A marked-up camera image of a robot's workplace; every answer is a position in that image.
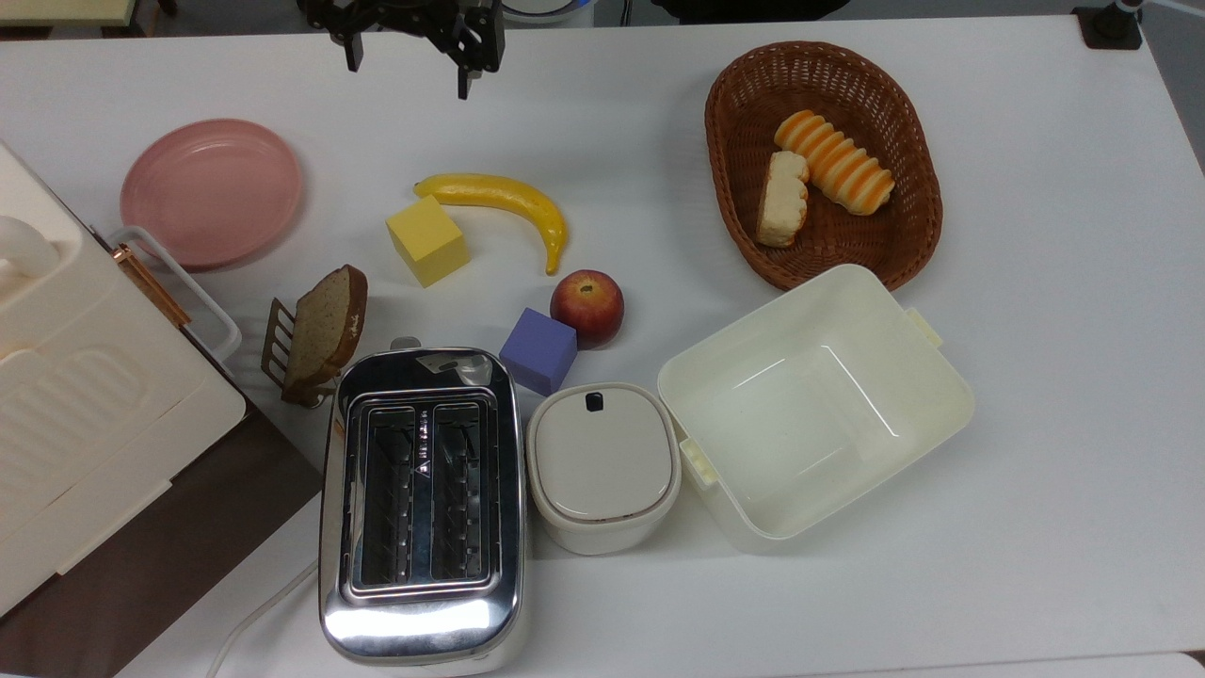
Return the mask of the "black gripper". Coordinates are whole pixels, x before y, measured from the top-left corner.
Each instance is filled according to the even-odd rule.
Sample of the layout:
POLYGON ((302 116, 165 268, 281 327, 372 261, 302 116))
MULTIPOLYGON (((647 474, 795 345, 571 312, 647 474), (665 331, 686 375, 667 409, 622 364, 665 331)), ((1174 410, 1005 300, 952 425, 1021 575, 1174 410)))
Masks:
POLYGON ((301 1, 298 8, 315 29, 343 47, 349 72, 362 66, 362 33, 388 30, 427 39, 458 67, 458 99, 471 82, 496 73, 505 51, 505 30, 490 1, 301 1))

